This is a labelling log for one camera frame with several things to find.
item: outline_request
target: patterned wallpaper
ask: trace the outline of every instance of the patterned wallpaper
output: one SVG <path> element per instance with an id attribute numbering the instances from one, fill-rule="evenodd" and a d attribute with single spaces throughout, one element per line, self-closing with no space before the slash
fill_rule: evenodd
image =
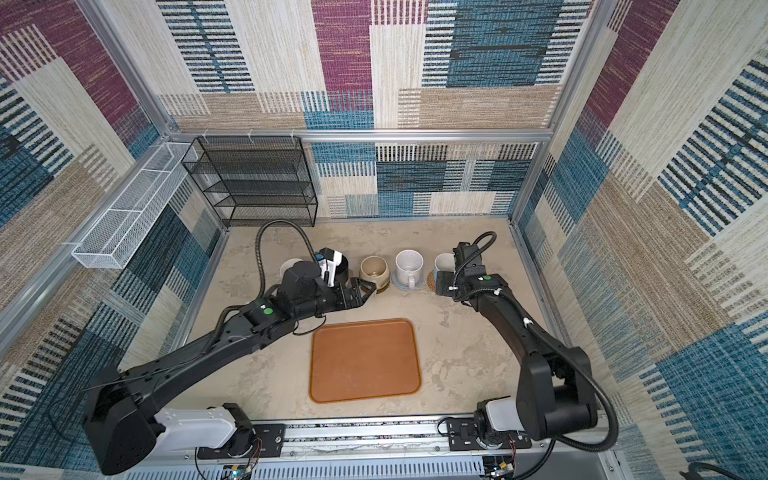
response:
<path id="1" fill-rule="evenodd" d="M 0 310 L 156 138 L 73 1 L 0 2 Z"/>
<path id="2" fill-rule="evenodd" d="M 521 229 L 638 480 L 768 478 L 768 3 L 620 0 Z"/>
<path id="3" fill-rule="evenodd" d="M 81 390 L 105 366 L 170 352 L 220 236 L 209 212 L 187 179 L 124 270 L 67 278 L 0 362 L 0 461 L 98 471 Z"/>
<path id="4" fill-rule="evenodd" d="M 182 129 L 548 125 L 592 0 L 104 0 Z"/>
<path id="5" fill-rule="evenodd" d="M 157 137 L 72 0 L 0 2 L 0 310 Z M 0 477 L 95 477 L 79 391 L 168 351 L 219 235 L 186 180 L 124 270 L 66 279 L 0 359 Z"/>
<path id="6" fill-rule="evenodd" d="M 319 218 L 507 214 L 537 144 L 305 143 Z"/>

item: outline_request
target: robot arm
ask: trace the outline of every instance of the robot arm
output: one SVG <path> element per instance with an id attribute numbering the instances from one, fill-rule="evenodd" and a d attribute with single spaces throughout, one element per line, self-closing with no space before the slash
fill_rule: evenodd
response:
<path id="1" fill-rule="evenodd" d="M 101 471 L 115 475 L 149 455 L 165 430 L 155 414 L 184 390 L 291 333 L 298 320 L 357 308 L 376 289 L 357 278 L 351 287 L 338 282 L 331 287 L 321 275 L 316 263 L 298 262 L 286 271 L 275 295 L 225 310 L 213 332 L 125 372 L 102 370 L 92 382 L 83 421 Z M 237 314 L 223 321 L 231 312 Z"/>
<path id="2" fill-rule="evenodd" d="M 590 375 L 584 350 L 568 348 L 545 332 L 518 303 L 505 280 L 486 273 L 477 240 L 462 242 L 453 251 L 458 275 L 439 272 L 437 293 L 480 312 L 512 349 L 520 362 L 516 406 L 525 431 L 540 440 L 596 426 L 594 390 L 565 360 L 570 359 Z M 553 376 L 563 379 L 563 385 L 553 386 Z"/>

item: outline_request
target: blue coaster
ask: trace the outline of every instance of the blue coaster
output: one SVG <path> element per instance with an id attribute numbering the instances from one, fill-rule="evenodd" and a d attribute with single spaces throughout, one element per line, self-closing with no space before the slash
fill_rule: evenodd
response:
<path id="1" fill-rule="evenodd" d="M 394 275 L 394 274 L 391 275 L 390 278 L 389 278 L 389 281 L 394 286 L 396 286 L 397 288 L 399 288 L 400 290 L 402 290 L 404 292 L 414 292 L 414 291 L 416 291 L 416 290 L 418 290 L 418 289 L 420 289 L 420 288 L 422 288 L 424 286 L 424 276 L 423 275 L 422 275 L 422 279 L 419 282 L 416 283 L 416 287 L 413 290 L 409 289 L 407 286 L 405 286 L 402 283 L 400 283 L 400 280 L 397 280 L 397 275 Z"/>

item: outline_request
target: beige ceramic mug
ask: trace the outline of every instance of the beige ceramic mug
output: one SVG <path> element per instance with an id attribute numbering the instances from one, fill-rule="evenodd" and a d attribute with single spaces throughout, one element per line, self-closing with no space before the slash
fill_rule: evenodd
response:
<path id="1" fill-rule="evenodd" d="M 367 257 L 360 264 L 359 277 L 376 284 L 376 293 L 389 286 L 389 266 L 382 257 Z"/>

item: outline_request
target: white mesh shelf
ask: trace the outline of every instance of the white mesh shelf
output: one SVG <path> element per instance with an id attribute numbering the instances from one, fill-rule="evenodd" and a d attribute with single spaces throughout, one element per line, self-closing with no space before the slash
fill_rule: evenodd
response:
<path id="1" fill-rule="evenodd" d="M 197 159 L 189 144 L 166 143 L 158 148 L 72 256 L 85 268 L 125 268 L 187 175 L 181 164 L 185 153 L 190 156 L 187 161 Z"/>

